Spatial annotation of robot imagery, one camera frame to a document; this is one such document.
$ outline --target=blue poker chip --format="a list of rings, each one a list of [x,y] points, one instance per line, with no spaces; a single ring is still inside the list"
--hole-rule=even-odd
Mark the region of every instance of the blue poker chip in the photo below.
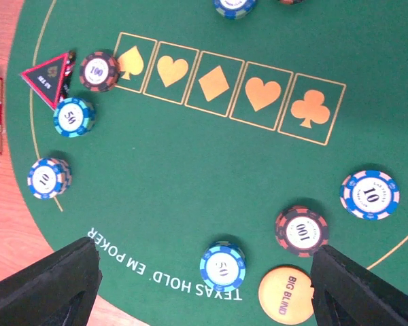
[[[218,292],[231,292],[245,279],[245,255],[228,241],[214,242],[202,256],[199,269],[208,287]]]
[[[66,175],[62,164],[42,158],[32,165],[27,177],[31,193],[39,199],[51,199],[65,186]]]
[[[69,97],[60,102],[53,115],[57,132],[68,138],[89,132],[94,120],[95,110],[78,97]]]
[[[65,190],[69,188],[71,182],[73,180],[73,173],[71,171],[71,167],[68,165],[67,161],[51,158],[51,160],[57,164],[60,164],[65,172],[65,182],[63,183],[62,189],[58,193],[59,195],[63,194]]]
[[[390,216],[401,194],[396,182],[386,173],[364,170],[343,181],[340,200],[343,207],[361,219],[378,220]]]
[[[257,0],[213,0],[219,14],[228,19],[240,19],[249,14],[256,6]]]

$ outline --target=wooden table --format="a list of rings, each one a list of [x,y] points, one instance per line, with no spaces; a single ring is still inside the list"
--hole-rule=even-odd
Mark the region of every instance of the wooden table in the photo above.
[[[7,62],[23,0],[0,1],[0,75]],[[14,178],[7,137],[0,156],[0,280],[49,255],[52,249],[37,228]],[[97,298],[89,325],[145,325]]]

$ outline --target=poker table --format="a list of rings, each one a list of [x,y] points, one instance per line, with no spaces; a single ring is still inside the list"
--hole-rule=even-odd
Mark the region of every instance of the poker table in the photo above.
[[[73,73],[70,95],[97,124],[68,139],[19,74],[75,50],[121,58],[109,92]],[[50,246],[91,236],[99,295],[150,325],[274,325],[258,286],[276,266],[308,273],[275,240],[294,204],[328,223],[329,244],[408,295],[408,1],[260,1],[228,20],[209,1],[26,0],[8,77],[16,180]],[[51,200],[27,187],[31,165],[65,159],[73,183]],[[379,221],[349,214],[339,188],[375,169],[401,190]],[[204,286],[215,240],[244,251],[232,293]],[[315,325],[311,317],[304,325]]]

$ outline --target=diamond symbol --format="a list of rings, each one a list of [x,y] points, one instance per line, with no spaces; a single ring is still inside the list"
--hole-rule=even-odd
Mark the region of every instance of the diamond symbol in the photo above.
[[[201,85],[207,102],[210,102],[220,96],[223,92],[230,89],[221,66],[217,66],[215,69],[201,77],[199,79],[199,84]]]

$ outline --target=heart symbol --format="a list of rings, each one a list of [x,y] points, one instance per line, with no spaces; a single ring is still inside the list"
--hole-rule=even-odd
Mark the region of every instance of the heart symbol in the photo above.
[[[281,86],[276,81],[268,81],[266,85],[263,80],[253,77],[247,81],[245,92],[255,112],[260,111],[275,102],[281,94]]]
[[[165,87],[178,82],[187,74],[188,69],[189,65],[184,59],[174,61],[170,56],[163,56],[157,62],[157,71]]]

